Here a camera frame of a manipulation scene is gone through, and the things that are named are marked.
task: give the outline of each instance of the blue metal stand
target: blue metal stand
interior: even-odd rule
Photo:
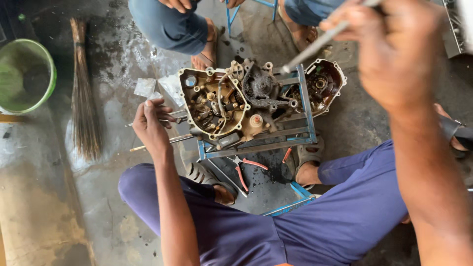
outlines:
[[[258,2],[260,4],[263,4],[267,7],[273,8],[272,21],[274,22],[274,20],[276,19],[276,12],[278,10],[278,0],[274,0],[274,4],[271,4],[271,3],[266,2],[264,0],[253,0],[253,1]],[[231,26],[232,26],[233,20],[235,20],[235,16],[237,15],[238,10],[240,10],[240,7],[241,7],[241,5],[236,7],[236,10],[235,10],[235,12],[233,12],[233,15],[232,15],[231,18],[230,18],[230,10],[227,9],[228,36],[231,36]]]
[[[302,123],[302,126],[299,128],[278,130],[272,133],[258,134],[254,137],[255,139],[280,140],[280,138],[282,137],[286,138],[286,140],[270,144],[246,146],[243,148],[234,147],[231,149],[216,151],[216,147],[214,147],[212,144],[200,140],[197,141],[197,145],[199,146],[200,160],[282,149],[291,146],[304,145],[308,143],[317,143],[314,120],[312,118],[312,109],[310,108],[309,92],[307,91],[306,76],[304,74],[304,67],[302,64],[297,65],[295,69],[291,70],[291,73],[289,75],[281,75],[281,71],[282,68],[274,68],[272,70],[274,77],[278,79],[279,83],[281,83],[283,86],[287,86],[288,88],[291,84],[297,84],[299,86],[301,103],[304,112],[300,114],[293,114],[291,115],[291,117],[288,118],[288,120],[302,121],[304,122]]]
[[[305,188],[303,188],[301,185],[298,183],[292,181],[291,182],[291,188],[294,189],[294,191],[302,197],[302,199],[295,201],[291,204],[288,204],[286,206],[282,206],[281,208],[277,208],[276,210],[269,211],[267,213],[263,213],[262,216],[278,216],[284,213],[288,213],[290,211],[293,211],[299,207],[302,207],[304,205],[309,204],[313,200],[315,200],[315,195],[311,194],[308,192]]]

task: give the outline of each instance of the blue jeans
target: blue jeans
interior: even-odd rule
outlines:
[[[266,217],[214,202],[210,185],[181,177],[197,231],[202,265],[348,265],[406,216],[391,140],[360,154],[323,162],[323,184],[336,185],[292,212]],[[139,164],[120,177],[122,199],[160,235],[154,166]]]
[[[296,23],[317,26],[343,1],[286,0],[284,7]],[[192,9],[185,14],[168,8],[158,0],[129,0],[128,7],[136,25],[151,44],[166,50],[197,55],[204,49],[208,33],[205,18],[195,13],[199,2],[191,0]]]

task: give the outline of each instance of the red-handled pliers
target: red-handled pliers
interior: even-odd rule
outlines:
[[[232,162],[234,162],[236,164],[235,169],[238,171],[238,175],[240,176],[240,182],[241,182],[241,184],[243,185],[243,188],[246,191],[248,191],[248,187],[246,186],[245,181],[243,180],[243,175],[241,174],[240,163],[242,162],[242,163],[256,165],[256,166],[259,166],[259,167],[263,168],[264,170],[268,169],[266,166],[262,165],[261,163],[250,161],[250,160],[247,160],[246,158],[243,158],[243,160],[241,160],[237,155],[235,155],[235,159],[231,159],[230,157],[227,157],[227,158],[232,160]]]

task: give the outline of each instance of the person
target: person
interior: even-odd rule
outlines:
[[[384,0],[381,9],[384,16],[354,1],[321,27],[350,22],[336,40],[359,42],[359,78],[387,111],[392,140],[354,156],[302,164],[297,182],[336,186],[289,213],[244,213],[221,204],[234,202],[224,186],[179,177],[158,121],[172,121],[171,109],[162,99],[138,107],[133,128],[154,165],[129,168],[118,189],[161,236],[165,265],[349,265],[407,214],[423,265],[473,265],[471,205],[432,92],[440,9],[424,0]]]
[[[195,13],[201,0],[129,0],[136,26],[157,47],[191,55],[192,67],[215,68],[218,30],[210,18]],[[245,0],[229,0],[231,9]],[[315,26],[343,0],[279,0],[279,14],[302,51],[317,37]]]

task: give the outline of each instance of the hand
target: hand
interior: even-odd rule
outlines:
[[[171,129],[169,122],[161,122],[159,119],[175,122],[169,115],[173,110],[161,104],[164,99],[147,100],[138,106],[133,129],[138,138],[143,142],[154,159],[159,159],[167,152],[172,153],[172,146],[169,143],[169,136],[164,128]]]
[[[236,8],[237,6],[241,5],[245,0],[228,0],[227,8],[232,9]]]
[[[162,4],[170,9],[177,9],[181,13],[185,13],[186,9],[192,9],[191,0],[159,0]]]
[[[365,90],[390,114],[432,104],[436,55],[442,46],[442,9],[425,0],[384,0],[382,17],[348,0],[320,28],[341,20],[350,27],[336,41],[359,42],[359,74]]]

